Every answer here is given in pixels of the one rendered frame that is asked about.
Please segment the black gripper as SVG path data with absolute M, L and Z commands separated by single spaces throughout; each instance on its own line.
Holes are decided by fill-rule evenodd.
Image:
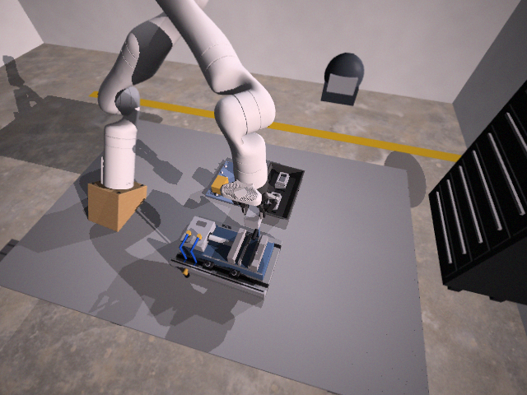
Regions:
M 257 188 L 257 190 L 261 193 L 262 195 L 262 201 L 261 203 L 256 206 L 258 209 L 259 209 L 259 215 L 260 215 L 260 219 L 263 219 L 265 218 L 267 212 L 268 213 L 271 213 L 271 211 L 275 208 L 275 206 L 277 205 L 277 202 L 278 202 L 278 199 L 280 197 L 279 194 L 275 194 L 275 195 L 272 195 L 271 193 L 269 193 L 268 191 L 268 179 L 266 181 L 266 183 L 261 187 L 261 188 Z M 269 199 L 270 203 L 267 204 L 265 202 L 266 199 Z M 243 202 L 237 202 L 237 201 L 234 201 L 232 200 L 233 203 L 235 205 L 240 205 L 240 207 L 242 208 L 242 212 L 244 213 L 244 215 L 247 213 L 248 209 L 249 209 L 249 204 L 245 204 Z

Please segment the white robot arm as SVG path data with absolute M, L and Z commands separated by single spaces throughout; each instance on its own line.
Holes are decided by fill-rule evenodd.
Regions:
M 266 183 L 268 170 L 264 139 L 254 132 L 273 123 L 273 99 L 242 66 L 227 37 L 203 12 L 208 0 L 156 2 L 163 12 L 129 32 L 98 92 L 103 111 L 123 115 L 104 128 L 101 183 L 112 189 L 133 187 L 140 110 L 140 95 L 133 86 L 156 74 L 182 36 L 212 91 L 230 95 L 220 99 L 214 110 L 231 149 L 235 177 L 235 182 L 221 186 L 221 195 L 258 206 L 262 195 L 257 188 Z

